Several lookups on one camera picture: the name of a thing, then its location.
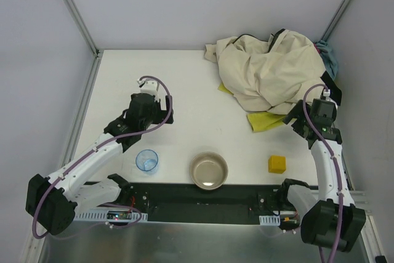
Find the black cloth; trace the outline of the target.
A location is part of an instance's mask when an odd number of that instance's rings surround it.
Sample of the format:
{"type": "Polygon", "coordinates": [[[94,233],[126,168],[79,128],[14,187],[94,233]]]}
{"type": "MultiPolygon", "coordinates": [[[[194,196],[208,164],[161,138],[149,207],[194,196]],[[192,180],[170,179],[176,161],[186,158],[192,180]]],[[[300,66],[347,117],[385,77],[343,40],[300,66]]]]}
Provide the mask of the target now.
{"type": "Polygon", "coordinates": [[[330,98],[333,99],[336,104],[340,105],[342,102],[342,91],[337,87],[327,71],[324,72],[321,79],[331,90],[330,98]]]}

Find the yellow-green cloth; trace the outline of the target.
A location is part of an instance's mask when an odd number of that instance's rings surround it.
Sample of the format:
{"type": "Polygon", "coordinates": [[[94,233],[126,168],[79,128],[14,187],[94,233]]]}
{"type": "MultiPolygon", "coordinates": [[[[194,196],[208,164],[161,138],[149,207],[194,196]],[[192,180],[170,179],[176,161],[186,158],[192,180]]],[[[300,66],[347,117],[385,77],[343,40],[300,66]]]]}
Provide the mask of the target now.
{"type": "Polygon", "coordinates": [[[247,112],[247,120],[254,133],[269,131],[283,124],[285,115],[277,114],[275,111],[271,112],[272,106],[258,92],[233,93],[225,87],[223,82],[220,83],[218,90],[231,94],[237,100],[243,110],[247,112]]]}

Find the beige cloth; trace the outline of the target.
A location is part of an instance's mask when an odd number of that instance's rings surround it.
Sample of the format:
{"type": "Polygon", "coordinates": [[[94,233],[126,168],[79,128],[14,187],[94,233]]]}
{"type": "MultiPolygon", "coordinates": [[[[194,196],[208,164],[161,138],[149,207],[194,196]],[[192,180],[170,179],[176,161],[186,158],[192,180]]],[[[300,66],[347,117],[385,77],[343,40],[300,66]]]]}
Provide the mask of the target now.
{"type": "Polygon", "coordinates": [[[285,115],[302,99],[320,97],[326,69],[306,36],[281,30],[261,41],[244,34],[206,45],[206,60],[216,63],[227,90],[248,112],[285,115]]]}

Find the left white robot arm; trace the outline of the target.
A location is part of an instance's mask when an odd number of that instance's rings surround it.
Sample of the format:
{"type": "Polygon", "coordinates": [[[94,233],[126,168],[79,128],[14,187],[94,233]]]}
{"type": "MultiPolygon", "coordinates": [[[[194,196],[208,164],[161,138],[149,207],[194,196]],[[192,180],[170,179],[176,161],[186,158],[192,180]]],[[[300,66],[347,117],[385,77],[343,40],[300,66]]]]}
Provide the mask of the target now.
{"type": "Polygon", "coordinates": [[[148,93],[132,94],[129,107],[104,128],[95,142],[58,171],[33,176],[28,183],[26,212],[33,218],[36,239],[62,233],[75,216],[95,206],[116,201],[127,181],[117,174],[85,188],[83,185],[111,159],[126,152],[143,134],[172,124],[173,98],[166,95],[166,109],[148,93]]]}

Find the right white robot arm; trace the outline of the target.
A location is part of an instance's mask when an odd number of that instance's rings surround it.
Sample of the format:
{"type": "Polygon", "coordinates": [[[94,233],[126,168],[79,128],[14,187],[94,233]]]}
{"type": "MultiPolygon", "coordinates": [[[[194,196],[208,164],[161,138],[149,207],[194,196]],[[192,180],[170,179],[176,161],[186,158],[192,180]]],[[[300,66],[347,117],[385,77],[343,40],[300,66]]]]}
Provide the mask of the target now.
{"type": "Polygon", "coordinates": [[[278,206],[293,206],[301,220],[304,243],[333,251],[352,250],[366,222],[348,189],[342,164],[342,137],[332,126],[337,116],[334,102],[300,100],[285,116],[294,132],[307,141],[316,167],[318,196],[303,181],[285,179],[276,193],[278,206]]]}

